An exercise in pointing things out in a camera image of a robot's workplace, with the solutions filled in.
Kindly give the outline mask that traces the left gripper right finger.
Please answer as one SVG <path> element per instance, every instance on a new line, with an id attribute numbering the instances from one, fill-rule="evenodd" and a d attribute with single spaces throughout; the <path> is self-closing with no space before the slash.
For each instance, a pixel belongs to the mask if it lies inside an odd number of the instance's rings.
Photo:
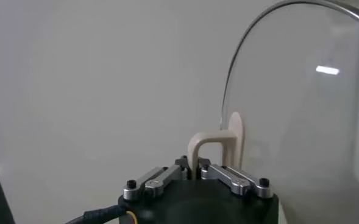
<path id="1" fill-rule="evenodd" d="M 209 159 L 199 158 L 197 179 L 223 184 L 238 197 L 272 198 L 274 193 L 267 178 L 255 178 L 249 173 L 230 166 L 212 164 Z"/>

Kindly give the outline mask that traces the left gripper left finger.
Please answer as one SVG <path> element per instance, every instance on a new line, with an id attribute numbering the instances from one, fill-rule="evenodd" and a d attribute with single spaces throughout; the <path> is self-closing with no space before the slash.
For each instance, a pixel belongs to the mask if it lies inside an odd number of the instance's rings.
<path id="1" fill-rule="evenodd" d="M 128 180 L 123 188 L 123 199 L 139 200 L 145 193 L 159 197 L 173 181 L 188 179 L 188 159 L 183 155 L 170 167 L 155 167 L 136 180 Z"/>

